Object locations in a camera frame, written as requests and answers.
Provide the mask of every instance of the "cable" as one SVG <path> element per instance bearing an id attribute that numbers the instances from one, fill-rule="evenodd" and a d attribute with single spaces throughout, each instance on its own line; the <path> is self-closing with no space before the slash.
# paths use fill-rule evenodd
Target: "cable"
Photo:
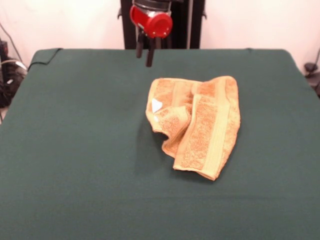
<path id="1" fill-rule="evenodd" d="M 15 63 L 15 65 L 19 66 L 20 68 L 23 68 L 26 71 L 28 70 L 28 68 L 26 67 L 26 65 L 23 64 L 23 62 L 18 61 L 16 59 L 9 59 L 9 60 L 2 61 L 1 65 L 9 64 L 9 63 Z"/>
<path id="2" fill-rule="evenodd" d="M 12 37 L 10 36 L 10 34 L 5 30 L 4 26 L 2 26 L 1 22 L 0 22 L 0 28 L 2 28 L 2 30 L 4 31 L 4 33 L 8 36 L 8 38 L 10 39 L 11 43 L 12 43 L 12 46 L 16 52 L 16 54 L 18 55 L 19 57 L 19 60 L 22 62 L 22 58 L 20 56 L 20 53 L 18 52 L 17 48 L 16 48 L 16 45 L 12 39 Z"/>
<path id="3" fill-rule="evenodd" d="M 316 67 L 318 61 L 319 61 L 319 57 L 320 57 L 320 48 L 318 50 L 318 55 L 316 56 L 315 62 L 314 62 L 314 67 Z"/>

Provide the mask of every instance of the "black cable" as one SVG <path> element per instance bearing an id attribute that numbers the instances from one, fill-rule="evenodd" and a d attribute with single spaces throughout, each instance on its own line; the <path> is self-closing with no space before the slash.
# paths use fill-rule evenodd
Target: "black cable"
<path id="1" fill-rule="evenodd" d="M 314 62 L 314 67 L 316 67 L 316 65 L 317 65 L 317 63 L 318 63 L 318 61 L 319 61 L 319 57 L 320 57 L 320 48 L 319 48 L 319 50 L 318 50 L 318 55 L 316 56 L 316 59 L 315 59 L 315 62 Z"/>
<path id="2" fill-rule="evenodd" d="M 22 61 L 22 58 L 21 58 L 21 56 L 20 56 L 20 53 L 18 52 L 18 50 L 17 50 L 17 48 L 16 48 L 16 45 L 15 45 L 12 37 L 11 37 L 10 34 L 5 30 L 4 26 L 2 26 L 1 22 L 0 22 L 0 28 L 2 28 L 2 30 L 4 31 L 4 33 L 5 33 L 5 34 L 8 36 L 8 38 L 10 39 L 10 41 L 11 41 L 11 43 L 12 43 L 12 46 L 13 46 L 16 54 L 17 54 L 18 57 L 19 57 L 19 60 L 20 60 L 21 62 L 23 62 L 23 61 Z"/>

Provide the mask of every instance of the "black metal frame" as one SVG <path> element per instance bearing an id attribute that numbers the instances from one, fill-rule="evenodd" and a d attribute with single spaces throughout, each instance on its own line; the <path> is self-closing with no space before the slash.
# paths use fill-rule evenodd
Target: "black metal frame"
<path id="1" fill-rule="evenodd" d="M 130 19 L 130 8 L 132 0 L 120 0 L 121 16 L 123 26 L 123 37 L 125 49 L 136 49 L 136 27 Z M 191 39 L 190 48 L 199 49 L 201 40 L 201 26 L 204 14 L 205 0 L 193 0 L 192 24 L 191 24 Z M 186 49 L 188 41 L 188 16 L 189 16 L 189 0 L 184 0 L 183 3 L 172 2 L 171 17 L 173 20 L 173 28 L 169 38 L 171 44 L 167 44 L 166 48 Z"/>

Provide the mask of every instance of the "green table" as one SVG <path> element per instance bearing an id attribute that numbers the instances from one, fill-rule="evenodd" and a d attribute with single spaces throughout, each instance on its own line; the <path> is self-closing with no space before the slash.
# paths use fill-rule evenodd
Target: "green table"
<path id="1" fill-rule="evenodd" d="M 283 50 L 35 54 L 0 126 L 1 240 L 318 240 L 320 102 Z M 217 181 L 172 169 L 145 117 L 159 77 L 237 79 Z"/>

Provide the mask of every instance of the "crumpled towel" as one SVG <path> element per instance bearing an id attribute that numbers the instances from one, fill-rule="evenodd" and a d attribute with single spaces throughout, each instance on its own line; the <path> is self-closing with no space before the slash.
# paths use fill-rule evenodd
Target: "crumpled towel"
<path id="1" fill-rule="evenodd" d="M 225 166 L 240 127 L 238 86 L 231 76 L 199 82 L 159 78 L 152 82 L 146 116 L 168 136 L 162 150 L 173 168 L 215 180 Z"/>

